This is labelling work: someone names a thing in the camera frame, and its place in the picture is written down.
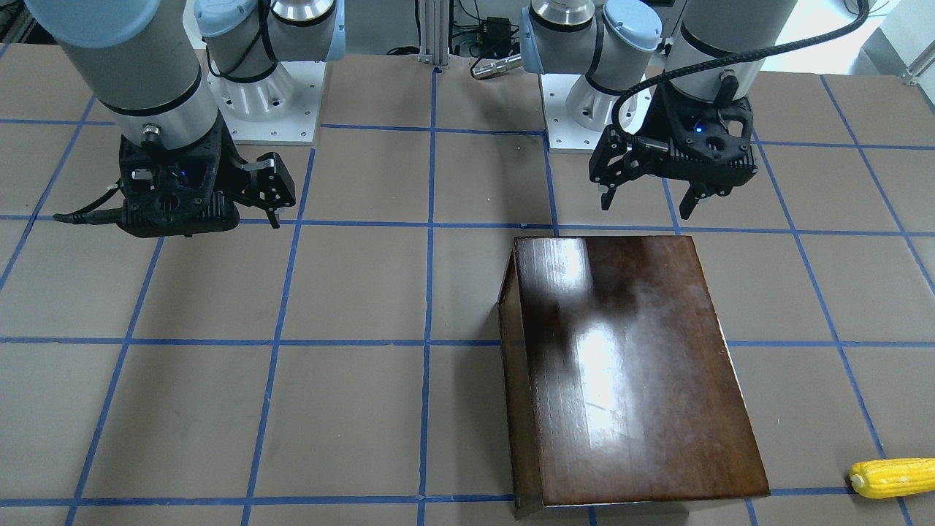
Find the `wall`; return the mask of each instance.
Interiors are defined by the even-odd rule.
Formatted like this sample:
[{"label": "wall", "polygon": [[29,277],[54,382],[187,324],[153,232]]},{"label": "wall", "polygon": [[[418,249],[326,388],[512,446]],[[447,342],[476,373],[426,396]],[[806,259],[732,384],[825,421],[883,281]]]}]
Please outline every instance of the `wall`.
[{"label": "wall", "polygon": [[[935,40],[935,2],[932,0],[902,0],[880,25],[899,58],[911,63]],[[935,66],[921,78],[919,85],[935,101]]]}]

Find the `blue joint cap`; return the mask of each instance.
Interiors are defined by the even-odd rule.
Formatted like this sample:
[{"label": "blue joint cap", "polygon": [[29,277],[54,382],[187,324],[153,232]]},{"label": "blue joint cap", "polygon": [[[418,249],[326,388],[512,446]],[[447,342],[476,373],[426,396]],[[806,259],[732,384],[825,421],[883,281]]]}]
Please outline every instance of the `blue joint cap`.
[{"label": "blue joint cap", "polygon": [[255,9],[256,0],[195,0],[194,19],[202,37],[218,37],[247,20]]},{"label": "blue joint cap", "polygon": [[608,0],[604,19],[618,37],[640,51],[655,51],[659,45],[662,21],[640,0]]},{"label": "blue joint cap", "polygon": [[160,0],[26,0],[29,12],[53,37],[98,50],[139,35],[159,4]]},{"label": "blue joint cap", "polygon": [[523,55],[523,69],[529,73],[544,74],[545,68],[542,66],[542,57],[539,56],[533,27],[535,26],[529,15],[529,6],[523,7],[520,14],[520,54]]}]

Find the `dark wood surface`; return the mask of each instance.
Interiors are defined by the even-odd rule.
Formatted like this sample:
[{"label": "dark wood surface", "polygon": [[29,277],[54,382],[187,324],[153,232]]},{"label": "dark wood surface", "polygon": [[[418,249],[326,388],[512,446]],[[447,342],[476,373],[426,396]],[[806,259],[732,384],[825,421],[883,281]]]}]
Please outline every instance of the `dark wood surface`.
[{"label": "dark wood surface", "polygon": [[769,493],[690,238],[519,238],[499,311],[521,515]]}]

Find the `white mounting plate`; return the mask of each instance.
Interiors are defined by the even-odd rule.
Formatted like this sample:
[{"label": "white mounting plate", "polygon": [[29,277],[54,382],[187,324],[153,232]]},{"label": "white mounting plate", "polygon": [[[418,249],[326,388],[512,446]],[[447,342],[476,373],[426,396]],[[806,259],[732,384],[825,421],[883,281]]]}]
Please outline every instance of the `white mounting plate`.
[{"label": "white mounting plate", "polygon": [[[542,86],[542,106],[545,112],[545,124],[549,130],[549,148],[556,153],[593,152],[600,133],[589,130],[576,123],[568,114],[565,100],[571,86],[581,75],[540,75]],[[637,95],[637,109],[633,120],[624,128],[629,133],[636,133],[642,126],[646,111],[649,109],[650,91],[645,89]]]},{"label": "white mounting plate", "polygon": [[270,121],[244,121],[234,116],[218,95],[216,82],[209,81],[214,100],[237,144],[311,146],[322,108],[324,62],[283,62],[298,84],[298,97],[286,116]]}]

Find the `yellow corn cob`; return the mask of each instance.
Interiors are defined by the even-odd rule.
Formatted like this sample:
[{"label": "yellow corn cob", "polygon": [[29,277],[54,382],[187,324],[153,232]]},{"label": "yellow corn cob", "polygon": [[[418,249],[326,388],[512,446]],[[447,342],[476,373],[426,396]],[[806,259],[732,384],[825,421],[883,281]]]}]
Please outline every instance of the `yellow corn cob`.
[{"label": "yellow corn cob", "polygon": [[851,485],[869,499],[905,497],[935,490],[935,459],[887,459],[851,467]]}]

